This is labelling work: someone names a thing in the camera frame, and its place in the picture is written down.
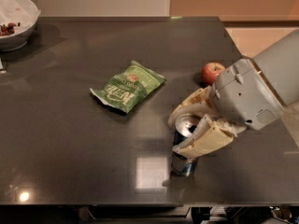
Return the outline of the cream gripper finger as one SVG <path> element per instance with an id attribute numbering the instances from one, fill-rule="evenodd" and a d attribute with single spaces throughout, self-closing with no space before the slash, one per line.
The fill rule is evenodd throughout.
<path id="1" fill-rule="evenodd" d="M 200 88 L 189 95 L 180 105 L 178 105 L 168 118 L 168 125 L 174 127 L 176 120 L 183 115 L 192 115 L 203 118 L 207 115 L 209 123 L 215 123 L 219 116 L 215 106 L 209 99 L 211 87 Z"/>
<path id="2" fill-rule="evenodd" d="M 246 129 L 247 126 L 226 119 L 217 119 L 215 123 L 209 123 L 209 118 L 204 115 L 192 136 L 186 140 L 190 145 L 182 149 L 182 155 L 196 158 L 214 152 L 232 143 Z"/>

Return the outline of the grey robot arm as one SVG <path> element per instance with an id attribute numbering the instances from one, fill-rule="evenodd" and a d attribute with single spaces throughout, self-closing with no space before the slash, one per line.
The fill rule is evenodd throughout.
<path id="1" fill-rule="evenodd" d="M 247 129 L 261 130 L 299 100 L 299 31 L 222 71 L 188 96 L 168 125 L 185 137 L 173 151 L 197 158 L 227 146 Z"/>

